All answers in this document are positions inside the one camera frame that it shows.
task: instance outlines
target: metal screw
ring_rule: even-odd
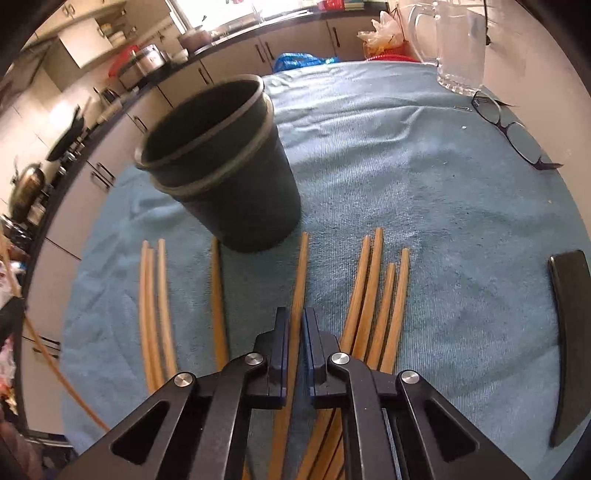
[[[178,374],[176,377],[174,377],[174,384],[177,387],[186,387],[187,385],[190,385],[192,383],[193,377],[191,374],[188,374],[187,372]]]
[[[332,362],[334,364],[337,364],[337,365],[346,365],[349,363],[349,360],[351,360],[349,355],[347,355],[346,353],[343,353],[343,352],[333,353],[330,356],[330,359],[332,360]]]
[[[404,372],[402,372],[402,375],[400,375],[400,378],[402,378],[402,381],[404,383],[410,384],[418,383],[418,381],[421,380],[419,374],[413,370],[405,370]]]
[[[244,361],[248,365],[259,365],[262,363],[263,360],[264,358],[262,357],[262,355],[256,352],[249,353],[246,357],[244,357]]]

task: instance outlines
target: cooking pot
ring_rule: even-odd
[[[168,55],[161,52],[154,44],[142,48],[139,52],[129,53],[129,62],[124,64],[118,73],[123,86],[131,90],[150,73],[162,68],[168,62]]]

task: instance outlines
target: blue plastic bag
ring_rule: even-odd
[[[309,53],[282,53],[277,58],[273,73],[283,72],[285,70],[300,69],[302,67],[311,67],[314,65],[325,65],[329,63],[337,63],[340,60],[337,57],[330,59],[320,59],[314,57]]]

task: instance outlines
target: frying pan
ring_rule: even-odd
[[[62,158],[68,147],[74,143],[76,138],[82,135],[82,131],[84,130],[84,116],[80,115],[78,117],[79,113],[80,105],[77,105],[74,109],[74,118],[72,119],[70,128],[68,128],[68,130],[63,133],[60,139],[53,146],[46,158],[47,161],[52,162]]]

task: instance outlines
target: black bucket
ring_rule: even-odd
[[[232,112],[232,98],[226,95],[248,93],[245,81],[260,82],[261,90],[250,85],[251,97],[246,102],[246,95],[234,94]],[[218,111],[208,113],[215,110],[218,95],[225,95],[219,102],[229,115],[223,118]],[[249,102],[253,95],[256,99]],[[195,136],[187,139],[189,124]],[[196,128],[206,125],[209,129],[205,132]],[[167,135],[174,139],[167,140]],[[273,247],[300,219],[296,181],[275,125],[273,104],[262,92],[259,77],[229,80],[180,105],[150,132],[137,163],[150,172],[158,190],[181,202],[232,250],[254,252]]]

